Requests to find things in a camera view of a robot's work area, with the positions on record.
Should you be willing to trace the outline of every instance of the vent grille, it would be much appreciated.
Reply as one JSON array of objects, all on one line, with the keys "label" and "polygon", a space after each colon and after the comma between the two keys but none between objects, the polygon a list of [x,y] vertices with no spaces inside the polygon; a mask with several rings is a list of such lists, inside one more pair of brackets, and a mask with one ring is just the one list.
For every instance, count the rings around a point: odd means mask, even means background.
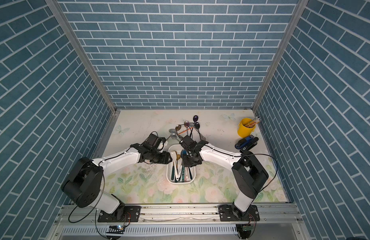
[{"label": "vent grille", "polygon": [[[105,235],[106,232],[113,232],[109,225],[100,225],[98,231]],[[109,236],[168,236],[168,235],[202,235],[202,234],[237,234],[235,224],[214,223],[214,224],[144,224],[130,225],[125,229],[124,234],[108,233]],[[98,235],[95,226],[75,225],[65,226],[63,235],[70,236],[92,236]]]}]

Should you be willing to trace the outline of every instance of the floral tablecloth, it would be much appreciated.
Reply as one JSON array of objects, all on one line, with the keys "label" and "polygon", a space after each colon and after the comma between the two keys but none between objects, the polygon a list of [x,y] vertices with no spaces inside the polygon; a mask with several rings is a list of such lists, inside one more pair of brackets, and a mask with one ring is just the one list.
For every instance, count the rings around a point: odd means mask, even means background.
[{"label": "floral tablecloth", "polygon": [[[197,114],[200,132],[212,145],[237,152],[234,144],[240,139],[237,126],[242,118],[253,118],[251,110],[125,110],[121,111],[104,156],[116,153],[135,142],[142,142],[150,132],[168,137],[170,128],[191,121]],[[259,138],[253,153],[269,154],[259,128],[252,135]],[[178,144],[174,139],[169,145]],[[269,174],[268,182],[274,177],[275,169],[270,157],[257,158]],[[196,166],[195,180],[191,184],[174,185],[166,178],[167,166],[162,164],[138,163],[106,176],[105,191],[112,193],[128,204],[158,203],[223,203],[233,202],[238,186],[231,170],[203,161]],[[278,176],[260,192],[255,202],[286,202],[284,190]]]}]

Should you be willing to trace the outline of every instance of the blue brick wall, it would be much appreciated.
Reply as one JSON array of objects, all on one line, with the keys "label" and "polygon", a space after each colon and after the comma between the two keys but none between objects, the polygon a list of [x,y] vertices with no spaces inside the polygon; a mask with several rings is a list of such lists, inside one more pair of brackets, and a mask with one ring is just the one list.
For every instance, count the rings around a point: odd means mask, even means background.
[{"label": "blue brick wall", "polygon": [[310,0],[257,114],[312,239],[370,239],[370,1]]},{"label": "blue brick wall", "polygon": [[0,0],[0,239],[46,237],[109,116],[44,0]]},{"label": "blue brick wall", "polygon": [[250,108],[297,0],[59,1],[118,108]]}]

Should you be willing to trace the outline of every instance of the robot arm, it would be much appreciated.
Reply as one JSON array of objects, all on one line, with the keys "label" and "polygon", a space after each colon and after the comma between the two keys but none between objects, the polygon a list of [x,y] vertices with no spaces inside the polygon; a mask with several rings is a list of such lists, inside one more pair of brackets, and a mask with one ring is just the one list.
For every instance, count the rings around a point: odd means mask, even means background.
[{"label": "robot arm", "polygon": [[[240,190],[233,204],[233,214],[239,220],[246,218],[248,207],[269,177],[253,153],[245,151],[239,156],[237,153],[214,147],[207,141],[197,143],[189,136],[183,137],[180,144],[188,152],[188,155],[183,157],[183,166],[192,167],[201,164],[202,161],[210,161],[233,172]],[[150,134],[142,144],[132,144],[128,150],[93,160],[83,157],[77,161],[61,189],[78,207],[96,207],[114,214],[115,219],[120,219],[118,216],[122,214],[124,204],[114,195],[106,192],[101,194],[104,184],[102,175],[105,177],[128,165],[145,160],[168,164],[172,158],[168,152],[162,151],[165,145],[165,138]]]},{"label": "robot arm", "polygon": [[181,146],[190,154],[183,159],[184,166],[195,166],[203,161],[214,162],[233,172],[240,192],[232,209],[239,220],[248,216],[247,209],[259,194],[269,175],[250,151],[242,155],[212,146],[207,141],[195,142],[189,136],[180,141]]}]

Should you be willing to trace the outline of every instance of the yellow pencil holder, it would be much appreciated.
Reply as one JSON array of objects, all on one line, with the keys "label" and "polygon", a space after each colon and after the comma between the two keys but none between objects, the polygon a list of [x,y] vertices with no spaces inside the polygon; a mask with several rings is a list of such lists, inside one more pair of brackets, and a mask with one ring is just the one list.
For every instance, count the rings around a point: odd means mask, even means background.
[{"label": "yellow pencil holder", "polygon": [[245,124],[248,124],[252,119],[250,118],[244,118],[241,120],[240,124],[238,125],[238,135],[242,138],[248,137],[253,130],[256,128],[254,127],[245,127]]}]

